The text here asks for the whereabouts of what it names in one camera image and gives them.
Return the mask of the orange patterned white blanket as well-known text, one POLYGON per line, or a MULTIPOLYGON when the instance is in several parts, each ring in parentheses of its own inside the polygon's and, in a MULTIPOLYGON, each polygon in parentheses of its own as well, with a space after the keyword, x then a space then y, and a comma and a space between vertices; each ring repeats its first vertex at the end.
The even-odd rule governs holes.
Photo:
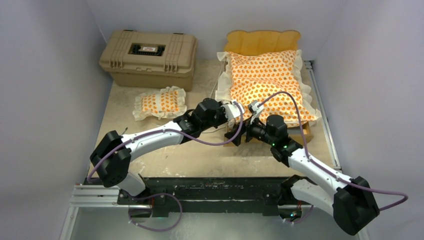
POLYGON ((217 53, 225 68, 218 77, 213 98, 218 102, 237 101, 245 109, 244 119, 251 117, 248 105, 263 103, 258 116, 280 115, 289 128, 318 121, 322 114, 312 107, 311 87, 303 83, 301 50, 268 52, 245 56, 235 52, 217 53))

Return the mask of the wooden pet bed frame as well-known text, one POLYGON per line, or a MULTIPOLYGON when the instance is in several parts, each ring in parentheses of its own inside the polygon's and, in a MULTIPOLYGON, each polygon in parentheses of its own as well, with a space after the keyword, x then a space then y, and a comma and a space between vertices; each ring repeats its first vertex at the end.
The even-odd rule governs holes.
MULTIPOLYGON (((298 48, 300 38, 301 34, 295 30, 250 32, 235 30, 227 35, 227 43, 222 52, 234 52, 243 56, 258 56, 265 53, 300 50, 298 48)), ((299 143, 303 142, 303 137, 307 142, 310 142, 314 137, 311 130, 311 125, 314 122, 300 124, 298 127, 288 127, 291 131, 289 135, 299 143)))

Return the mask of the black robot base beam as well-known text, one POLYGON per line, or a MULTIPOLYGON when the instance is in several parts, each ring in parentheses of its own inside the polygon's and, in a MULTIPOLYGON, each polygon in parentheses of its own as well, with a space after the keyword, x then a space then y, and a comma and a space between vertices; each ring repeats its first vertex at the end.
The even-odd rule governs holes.
POLYGON ((154 217, 169 213, 243 213, 291 217, 309 206, 289 192, 301 177, 147 177, 147 189, 131 198, 117 191, 119 207, 152 208, 154 217))

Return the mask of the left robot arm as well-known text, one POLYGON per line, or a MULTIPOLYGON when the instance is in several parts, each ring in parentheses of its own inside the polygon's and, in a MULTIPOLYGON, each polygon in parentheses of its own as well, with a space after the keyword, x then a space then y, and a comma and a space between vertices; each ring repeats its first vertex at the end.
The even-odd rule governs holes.
POLYGON ((138 205, 146 203, 149 191, 143 178, 130 171, 130 163, 150 152, 196 141, 206 145, 199 136, 210 128, 217 128, 225 123, 242 118, 243 106, 232 101, 223 103, 212 98, 205 98, 194 109, 166 124, 138 133, 118 134, 109 131, 95 147, 89 159, 93 170, 86 180, 91 183, 97 174, 105 188, 119 187, 138 205))

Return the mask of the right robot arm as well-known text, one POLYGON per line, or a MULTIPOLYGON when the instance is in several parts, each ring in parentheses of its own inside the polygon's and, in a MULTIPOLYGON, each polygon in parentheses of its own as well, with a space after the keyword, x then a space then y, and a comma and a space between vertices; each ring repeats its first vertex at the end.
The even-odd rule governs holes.
POLYGON ((288 204, 296 200, 307 202, 331 215, 336 224, 354 236, 379 216, 380 210, 374 195, 366 189, 369 183, 362 177, 351 178, 340 173, 312 155, 294 141, 282 116, 271 115, 265 123, 247 119, 225 133, 225 138, 239 146, 242 136, 270 145, 270 152, 280 163, 302 174, 290 177, 280 196, 288 204))

